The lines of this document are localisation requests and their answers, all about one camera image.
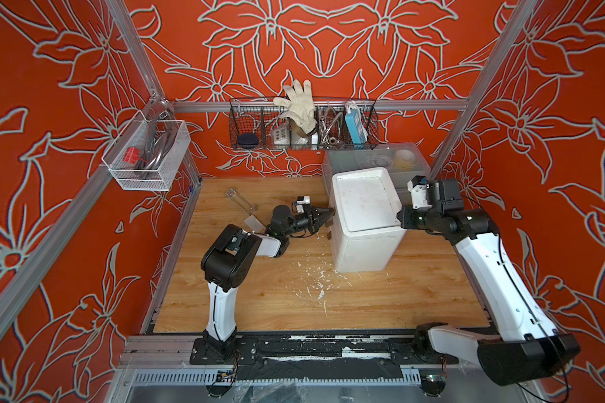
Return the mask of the white drawer cabinet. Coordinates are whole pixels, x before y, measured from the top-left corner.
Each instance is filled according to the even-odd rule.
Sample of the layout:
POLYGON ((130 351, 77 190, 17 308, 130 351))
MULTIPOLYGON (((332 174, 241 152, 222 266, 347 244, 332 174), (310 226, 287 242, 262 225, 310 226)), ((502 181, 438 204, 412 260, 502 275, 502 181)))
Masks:
POLYGON ((397 214, 402 203, 384 168, 332 176, 329 205, 334 208, 330 245, 339 273, 382 271, 406 230, 397 214))

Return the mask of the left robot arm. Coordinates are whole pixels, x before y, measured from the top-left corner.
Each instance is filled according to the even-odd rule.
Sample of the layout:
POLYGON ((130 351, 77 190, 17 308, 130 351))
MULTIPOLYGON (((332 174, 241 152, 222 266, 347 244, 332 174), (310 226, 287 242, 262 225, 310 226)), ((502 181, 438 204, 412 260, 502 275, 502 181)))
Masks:
POLYGON ((203 332, 205 344, 220 354, 233 350, 237 291, 255 258, 281 257, 292 238, 316 234, 333 215, 334 208, 318 208, 303 197, 290 207, 275 207, 263 233, 250 233, 233 224, 220 233, 200 265, 209 290, 208 323, 203 332))

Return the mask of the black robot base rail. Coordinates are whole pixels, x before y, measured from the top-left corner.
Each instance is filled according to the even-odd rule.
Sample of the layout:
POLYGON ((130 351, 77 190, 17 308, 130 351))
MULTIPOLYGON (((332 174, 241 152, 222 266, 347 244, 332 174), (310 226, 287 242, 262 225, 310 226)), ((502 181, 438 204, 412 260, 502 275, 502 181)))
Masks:
POLYGON ((413 329, 237 332, 221 345, 201 336, 191 348, 193 365, 229 365, 240 380, 402 379, 403 369, 440 374, 460 360, 419 349, 413 329))

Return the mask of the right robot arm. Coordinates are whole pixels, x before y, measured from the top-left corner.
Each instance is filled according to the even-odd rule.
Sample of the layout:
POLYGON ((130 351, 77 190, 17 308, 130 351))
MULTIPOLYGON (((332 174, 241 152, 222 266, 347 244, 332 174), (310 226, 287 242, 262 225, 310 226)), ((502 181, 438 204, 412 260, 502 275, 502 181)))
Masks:
POLYGON ((492 336, 432 322, 418 327, 421 349, 475 364, 498 386, 549 378, 580 353, 576 337, 561 332, 529 294, 484 210, 404 206, 398 220, 454 247, 497 329, 492 336))

